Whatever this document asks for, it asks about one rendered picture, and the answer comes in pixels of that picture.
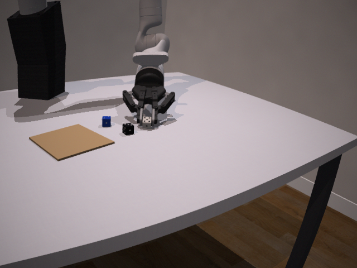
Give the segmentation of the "black die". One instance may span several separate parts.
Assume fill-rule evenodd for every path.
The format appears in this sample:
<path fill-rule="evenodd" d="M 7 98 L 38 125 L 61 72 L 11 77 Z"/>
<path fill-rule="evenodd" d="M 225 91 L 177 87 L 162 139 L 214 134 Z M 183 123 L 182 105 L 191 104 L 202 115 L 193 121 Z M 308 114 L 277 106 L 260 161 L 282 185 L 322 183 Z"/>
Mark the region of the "black die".
<path fill-rule="evenodd" d="M 124 123 L 124 124 L 123 124 L 122 132 L 123 132 L 125 135 L 132 135 L 132 134 L 134 134 L 134 125 L 132 125 L 131 123 Z"/>

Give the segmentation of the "grey die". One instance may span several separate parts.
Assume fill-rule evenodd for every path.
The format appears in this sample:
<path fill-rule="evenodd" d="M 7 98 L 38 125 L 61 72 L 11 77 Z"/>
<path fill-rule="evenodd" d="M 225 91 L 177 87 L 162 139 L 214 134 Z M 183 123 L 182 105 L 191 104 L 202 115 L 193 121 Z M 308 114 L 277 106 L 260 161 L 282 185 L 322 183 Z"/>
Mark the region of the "grey die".
<path fill-rule="evenodd" d="M 143 117 L 142 128 L 151 128 L 152 117 Z"/>

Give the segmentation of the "dark blue die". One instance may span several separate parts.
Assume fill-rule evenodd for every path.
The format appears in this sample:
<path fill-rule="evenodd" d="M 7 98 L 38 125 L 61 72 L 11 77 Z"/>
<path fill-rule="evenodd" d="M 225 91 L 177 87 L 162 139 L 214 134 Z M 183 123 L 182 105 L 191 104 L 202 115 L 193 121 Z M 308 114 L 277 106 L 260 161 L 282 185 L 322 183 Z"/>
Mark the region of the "dark blue die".
<path fill-rule="evenodd" d="M 103 116 L 102 127 L 110 127 L 111 116 Z"/>

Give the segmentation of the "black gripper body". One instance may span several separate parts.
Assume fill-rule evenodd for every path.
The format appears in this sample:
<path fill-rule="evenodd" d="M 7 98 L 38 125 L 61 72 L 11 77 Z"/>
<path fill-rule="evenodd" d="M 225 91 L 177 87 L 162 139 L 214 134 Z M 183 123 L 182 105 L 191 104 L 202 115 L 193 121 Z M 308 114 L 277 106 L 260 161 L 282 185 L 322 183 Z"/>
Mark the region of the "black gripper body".
<path fill-rule="evenodd" d="M 164 97 L 166 90 L 164 88 L 164 76 L 163 74 L 154 68 L 145 68 L 140 70 L 135 79 L 134 87 L 132 88 L 133 95 L 136 100 L 139 99 L 141 87 L 146 87 L 144 96 L 144 104 L 152 105 L 152 87 L 157 87 L 158 102 Z"/>

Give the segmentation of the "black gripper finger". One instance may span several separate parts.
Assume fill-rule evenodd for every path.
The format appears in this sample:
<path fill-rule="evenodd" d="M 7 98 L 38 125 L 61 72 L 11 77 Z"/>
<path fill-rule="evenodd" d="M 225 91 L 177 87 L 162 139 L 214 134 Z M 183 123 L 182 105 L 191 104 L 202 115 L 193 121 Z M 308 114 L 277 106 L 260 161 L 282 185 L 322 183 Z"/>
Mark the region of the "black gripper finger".
<path fill-rule="evenodd" d="M 152 120 L 151 120 L 151 126 L 154 126 L 154 124 L 157 124 L 157 117 L 158 114 L 164 114 L 169 107 L 172 105 L 172 103 L 175 101 L 175 92 L 165 92 L 164 95 L 165 100 L 161 103 L 161 105 L 158 106 L 158 98 L 157 98 L 157 87 L 152 87 L 152 104 L 153 104 L 153 109 L 152 109 Z"/>
<path fill-rule="evenodd" d="M 144 96 L 146 92 L 146 87 L 142 86 L 140 95 L 139 95 L 139 101 L 138 104 L 135 104 L 135 102 L 132 99 L 132 96 L 135 95 L 132 91 L 123 91 L 123 101 L 125 102 L 126 106 L 130 110 L 131 113 L 136 112 L 137 113 L 137 123 L 139 123 L 140 126 L 142 126 L 142 121 L 143 121 L 143 109 L 144 109 Z"/>

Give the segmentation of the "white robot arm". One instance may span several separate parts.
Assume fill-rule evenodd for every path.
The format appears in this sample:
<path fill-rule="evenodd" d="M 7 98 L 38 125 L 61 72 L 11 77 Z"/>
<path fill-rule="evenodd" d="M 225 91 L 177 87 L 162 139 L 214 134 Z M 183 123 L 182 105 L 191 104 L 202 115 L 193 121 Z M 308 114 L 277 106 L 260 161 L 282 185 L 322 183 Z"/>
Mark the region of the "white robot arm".
<path fill-rule="evenodd" d="M 47 0 L 18 0 L 18 6 L 21 15 L 30 15 L 45 9 Z M 146 35 L 149 28 L 161 24 L 161 0 L 139 0 L 139 30 L 133 54 L 133 62 L 138 64 L 136 74 L 142 69 L 154 68 L 164 76 L 163 64 L 168 62 L 169 38 L 163 33 Z"/>

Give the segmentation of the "tan flat mat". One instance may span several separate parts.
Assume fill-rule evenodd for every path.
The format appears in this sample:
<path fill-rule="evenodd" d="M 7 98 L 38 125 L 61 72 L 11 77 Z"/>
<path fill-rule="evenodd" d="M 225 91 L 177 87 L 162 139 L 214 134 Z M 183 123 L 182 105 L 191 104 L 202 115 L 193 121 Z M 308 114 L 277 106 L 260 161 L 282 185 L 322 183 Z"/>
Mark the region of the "tan flat mat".
<path fill-rule="evenodd" d="M 57 161 L 115 143 L 80 124 L 42 133 L 29 139 Z"/>

